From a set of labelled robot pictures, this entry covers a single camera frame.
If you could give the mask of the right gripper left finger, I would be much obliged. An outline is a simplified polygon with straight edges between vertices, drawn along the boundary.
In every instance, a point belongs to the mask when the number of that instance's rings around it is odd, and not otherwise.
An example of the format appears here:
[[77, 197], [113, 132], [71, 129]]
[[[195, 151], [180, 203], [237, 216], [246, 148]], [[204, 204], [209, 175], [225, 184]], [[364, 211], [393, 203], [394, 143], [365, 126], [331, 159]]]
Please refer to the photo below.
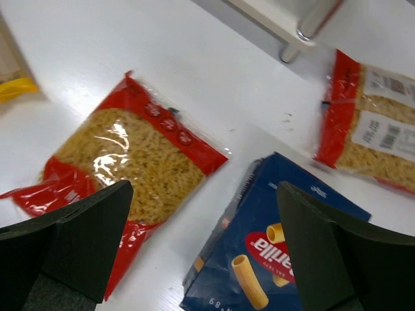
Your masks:
[[1, 228], [2, 310], [94, 310], [132, 202], [119, 181], [55, 211]]

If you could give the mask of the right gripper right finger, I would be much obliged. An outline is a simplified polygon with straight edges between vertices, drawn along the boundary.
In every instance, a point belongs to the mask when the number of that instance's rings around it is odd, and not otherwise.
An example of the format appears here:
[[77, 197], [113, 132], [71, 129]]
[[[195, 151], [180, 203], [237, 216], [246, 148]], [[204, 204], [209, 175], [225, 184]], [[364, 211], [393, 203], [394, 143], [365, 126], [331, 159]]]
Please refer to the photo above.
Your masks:
[[414, 237], [362, 221], [284, 181], [279, 215], [304, 310], [413, 310]]

